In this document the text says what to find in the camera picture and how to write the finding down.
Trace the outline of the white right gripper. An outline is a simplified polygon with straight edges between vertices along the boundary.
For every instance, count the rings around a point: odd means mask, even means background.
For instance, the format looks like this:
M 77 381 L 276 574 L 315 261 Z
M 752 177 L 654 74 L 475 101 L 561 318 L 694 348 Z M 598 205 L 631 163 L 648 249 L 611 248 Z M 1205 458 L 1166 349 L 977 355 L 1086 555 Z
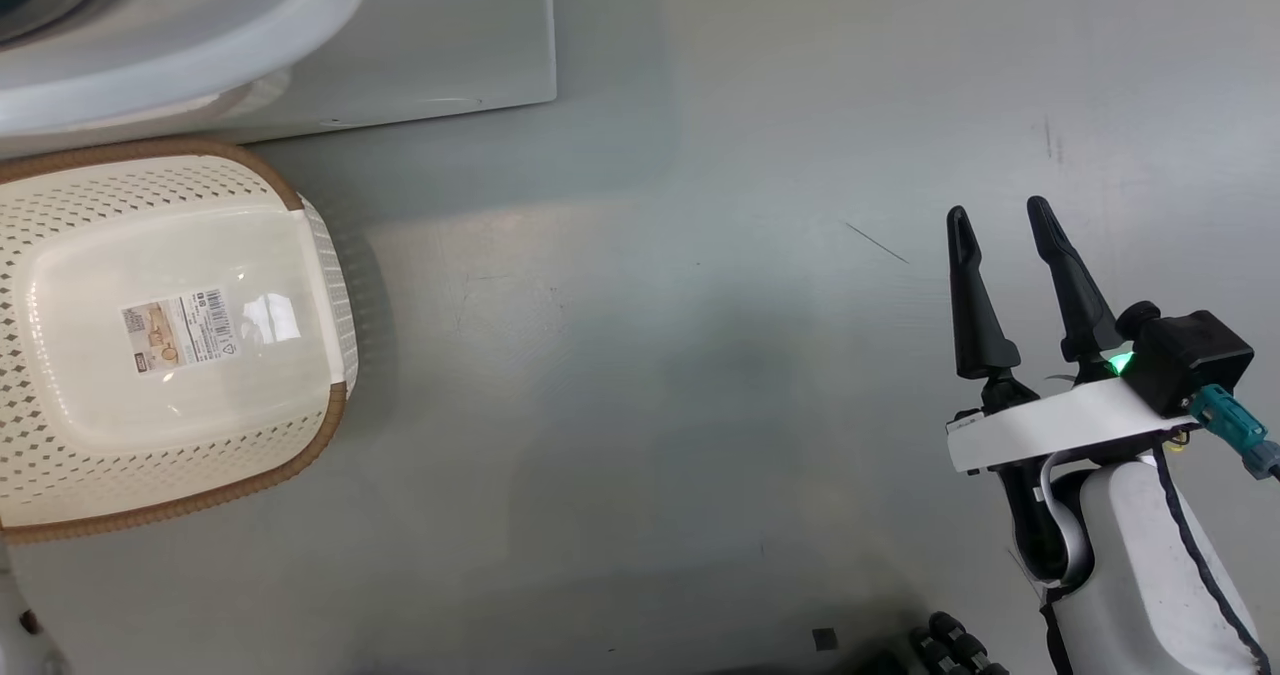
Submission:
M 1124 338 L 1117 333 L 1108 304 L 1048 200 L 1029 197 L 1027 213 L 1037 254 L 1050 269 L 1059 302 L 1062 359 L 1079 368 L 1110 368 L 1105 355 L 1119 348 Z M 980 246 L 965 207 L 951 207 L 945 225 L 956 374 L 968 380 L 1005 375 L 1021 359 L 1004 334 L 989 300 L 980 274 Z M 966 473 L 1152 432 L 1198 427 L 1189 415 L 1158 415 L 1125 380 L 1116 378 L 995 415 L 959 418 L 946 425 L 946 442 L 954 468 Z

